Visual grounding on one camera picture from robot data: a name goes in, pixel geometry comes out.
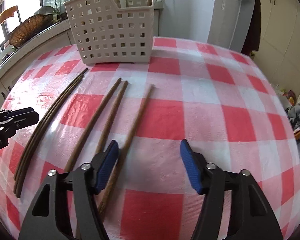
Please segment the orange cloth on faucet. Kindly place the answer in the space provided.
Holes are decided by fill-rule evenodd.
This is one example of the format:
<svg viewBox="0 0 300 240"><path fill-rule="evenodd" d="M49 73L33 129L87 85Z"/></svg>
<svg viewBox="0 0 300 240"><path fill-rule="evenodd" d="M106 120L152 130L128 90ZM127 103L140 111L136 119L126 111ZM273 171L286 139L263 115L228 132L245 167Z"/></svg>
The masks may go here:
<svg viewBox="0 0 300 240"><path fill-rule="evenodd" d="M6 21L8 18L13 17L14 13L18 10L18 6L15 5L13 7L10 7L6 10L4 10L1 14L0 14L0 24L2 24L4 21Z"/></svg>

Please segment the cream wall cabinets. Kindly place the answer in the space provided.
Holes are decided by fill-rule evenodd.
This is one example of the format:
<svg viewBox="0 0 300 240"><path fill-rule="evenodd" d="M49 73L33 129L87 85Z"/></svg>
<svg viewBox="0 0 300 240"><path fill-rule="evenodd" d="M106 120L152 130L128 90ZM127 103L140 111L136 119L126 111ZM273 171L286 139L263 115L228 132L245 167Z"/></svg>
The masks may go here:
<svg viewBox="0 0 300 240"><path fill-rule="evenodd" d="M261 1L261 40L254 61L268 81L300 94L300 3Z"/></svg>

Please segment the woven wicker basket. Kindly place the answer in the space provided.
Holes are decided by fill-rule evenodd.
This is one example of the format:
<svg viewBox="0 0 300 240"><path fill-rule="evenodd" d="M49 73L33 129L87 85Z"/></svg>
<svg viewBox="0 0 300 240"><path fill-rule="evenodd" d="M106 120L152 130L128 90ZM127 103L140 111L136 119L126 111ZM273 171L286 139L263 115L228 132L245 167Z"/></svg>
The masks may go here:
<svg viewBox="0 0 300 240"><path fill-rule="evenodd" d="M52 21L52 15L36 14L29 17L11 32L9 44L19 48L28 40L43 31Z"/></svg>

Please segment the red white checkered tablecloth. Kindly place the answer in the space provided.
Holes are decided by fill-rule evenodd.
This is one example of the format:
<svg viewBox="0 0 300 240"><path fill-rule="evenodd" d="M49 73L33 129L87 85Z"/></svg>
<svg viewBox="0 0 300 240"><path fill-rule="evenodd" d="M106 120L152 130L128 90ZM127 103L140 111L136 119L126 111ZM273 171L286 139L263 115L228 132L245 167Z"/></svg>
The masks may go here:
<svg viewBox="0 0 300 240"><path fill-rule="evenodd" d="M203 197L192 188L179 153L191 148L223 170L249 170L266 195L284 238L299 223L300 160L279 98L253 61L209 44L157 37L149 64L97 64L85 74L42 139L20 198L13 193L21 154L33 128L0 150L0 219L18 237L47 172L63 172L102 98L128 81L111 128L120 146L150 84L155 85L109 203L112 239L189 239Z"/></svg>

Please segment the white perforated utensil basket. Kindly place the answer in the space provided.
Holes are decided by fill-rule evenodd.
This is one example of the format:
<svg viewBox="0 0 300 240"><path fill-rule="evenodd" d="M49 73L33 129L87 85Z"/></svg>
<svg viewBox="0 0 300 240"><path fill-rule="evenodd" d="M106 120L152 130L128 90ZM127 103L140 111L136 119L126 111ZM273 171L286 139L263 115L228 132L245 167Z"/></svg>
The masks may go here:
<svg viewBox="0 0 300 240"><path fill-rule="evenodd" d="M84 64L148 63L153 48L154 5L147 0L68 0L71 32Z"/></svg>

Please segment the metal colander bowl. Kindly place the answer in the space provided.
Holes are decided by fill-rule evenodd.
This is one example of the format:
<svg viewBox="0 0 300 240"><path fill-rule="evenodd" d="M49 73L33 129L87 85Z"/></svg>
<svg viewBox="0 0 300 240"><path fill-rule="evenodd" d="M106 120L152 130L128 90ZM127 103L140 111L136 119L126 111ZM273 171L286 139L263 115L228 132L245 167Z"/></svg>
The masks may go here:
<svg viewBox="0 0 300 240"><path fill-rule="evenodd" d="M34 15L54 15L57 14L57 11L54 7L51 6L43 6L39 10L37 10Z"/></svg>

